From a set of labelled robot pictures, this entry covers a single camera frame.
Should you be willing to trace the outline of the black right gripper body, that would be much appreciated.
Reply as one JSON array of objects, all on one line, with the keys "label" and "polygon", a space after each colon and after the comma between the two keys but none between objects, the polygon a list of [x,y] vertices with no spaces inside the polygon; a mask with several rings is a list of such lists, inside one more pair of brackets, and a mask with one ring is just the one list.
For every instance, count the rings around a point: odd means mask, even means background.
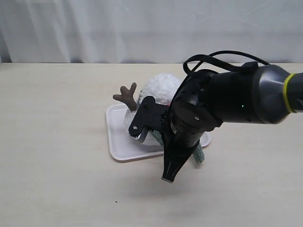
[{"label": "black right gripper body", "polygon": [[168,123],[164,125],[164,152],[192,155],[202,135],[221,124],[222,120],[208,110],[207,104],[200,102],[197,96],[179,94],[169,107]]}]

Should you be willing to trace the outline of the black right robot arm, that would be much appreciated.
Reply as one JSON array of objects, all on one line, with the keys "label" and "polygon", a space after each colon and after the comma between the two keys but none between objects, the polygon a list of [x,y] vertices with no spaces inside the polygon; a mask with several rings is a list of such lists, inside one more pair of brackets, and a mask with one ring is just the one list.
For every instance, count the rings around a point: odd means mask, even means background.
[{"label": "black right robot arm", "polygon": [[170,104],[162,179],[173,182],[201,136],[225,122],[277,124],[303,110],[303,75],[248,62],[237,72],[193,73]]}]

